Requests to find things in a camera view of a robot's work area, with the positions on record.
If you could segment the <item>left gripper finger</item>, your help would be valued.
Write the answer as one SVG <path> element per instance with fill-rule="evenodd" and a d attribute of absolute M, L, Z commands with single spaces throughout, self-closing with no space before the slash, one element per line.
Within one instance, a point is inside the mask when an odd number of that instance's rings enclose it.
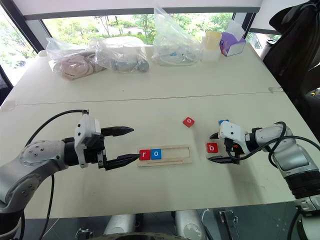
<path fill-rule="evenodd" d="M 134 161 L 136 161 L 140 157 L 140 154 L 125 154 L 118 156 L 113 160 L 106 160 L 104 163 L 104 169 L 106 171 L 122 168 Z"/>
<path fill-rule="evenodd" d="M 127 127 L 127 126 L 105 127 L 105 128 L 102 128 L 102 129 L 100 130 L 101 134 L 102 134 L 104 137 L 109 137 L 109 136 L 112 136 L 112 137 L 122 136 L 122 135 L 125 135 L 125 134 L 128 134 L 128 133 L 131 133 L 131 132 L 133 132 L 133 131 L 134 131 L 133 128 Z"/>

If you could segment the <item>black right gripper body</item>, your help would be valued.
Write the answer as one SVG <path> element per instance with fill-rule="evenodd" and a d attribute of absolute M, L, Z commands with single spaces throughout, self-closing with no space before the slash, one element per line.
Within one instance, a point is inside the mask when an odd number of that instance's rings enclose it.
<path fill-rule="evenodd" d="M 240 155 L 242 154 L 241 147 L 235 143 L 232 139 L 225 138 L 224 139 L 225 151 L 228 155 L 227 164 L 240 164 Z"/>

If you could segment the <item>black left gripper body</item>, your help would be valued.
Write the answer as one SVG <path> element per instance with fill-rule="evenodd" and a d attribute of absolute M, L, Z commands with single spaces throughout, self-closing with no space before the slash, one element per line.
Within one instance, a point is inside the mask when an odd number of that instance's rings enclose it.
<path fill-rule="evenodd" d="M 98 168 L 107 168 L 106 148 L 104 144 L 105 137 L 102 134 L 94 134 L 85 137 L 83 150 L 86 163 L 97 164 Z"/>

